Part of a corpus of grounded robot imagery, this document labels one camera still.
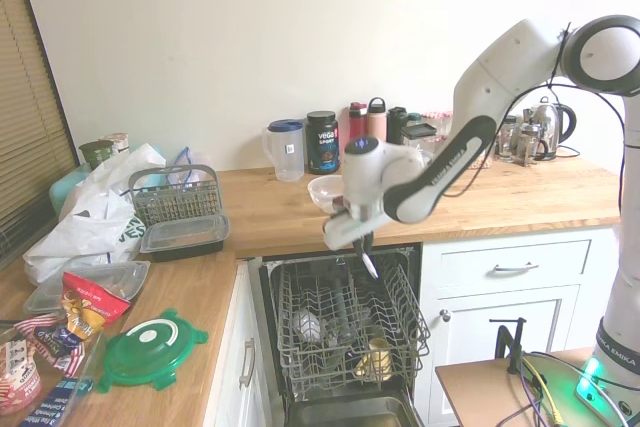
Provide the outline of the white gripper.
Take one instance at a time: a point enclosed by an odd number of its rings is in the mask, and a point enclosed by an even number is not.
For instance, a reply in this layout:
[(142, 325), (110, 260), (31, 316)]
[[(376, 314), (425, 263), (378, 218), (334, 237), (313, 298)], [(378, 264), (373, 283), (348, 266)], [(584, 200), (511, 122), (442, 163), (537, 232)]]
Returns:
[(333, 251), (353, 243), (358, 256), (370, 255), (373, 247), (373, 232), (387, 224), (388, 216), (385, 213), (360, 221), (353, 219), (347, 210), (343, 210), (329, 217), (323, 224), (324, 243)]

